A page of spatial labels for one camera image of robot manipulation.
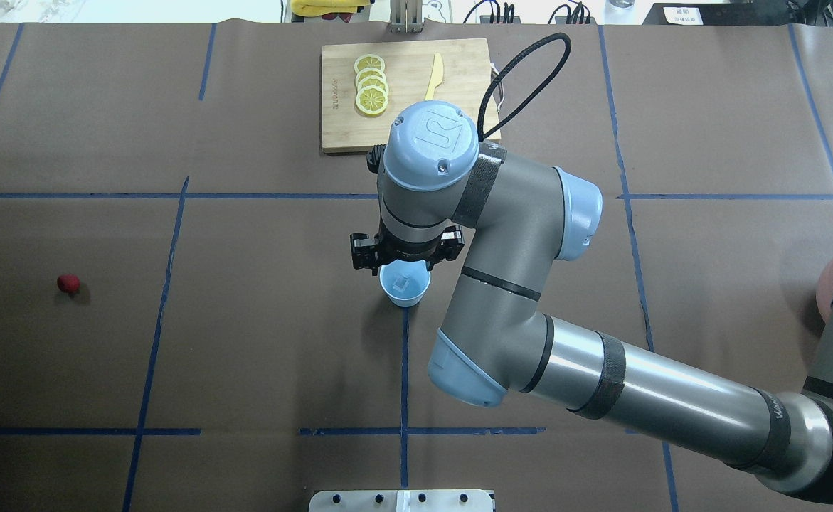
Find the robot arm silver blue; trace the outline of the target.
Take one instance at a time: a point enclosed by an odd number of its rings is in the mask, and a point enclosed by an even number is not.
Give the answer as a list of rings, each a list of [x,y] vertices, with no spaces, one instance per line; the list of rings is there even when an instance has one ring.
[[[603,198],[487,142],[458,107],[407,107],[381,146],[381,258],[454,260],[427,375],[465,404],[533,396],[833,505],[833,296],[812,360],[781,304],[833,242],[827,200]]]

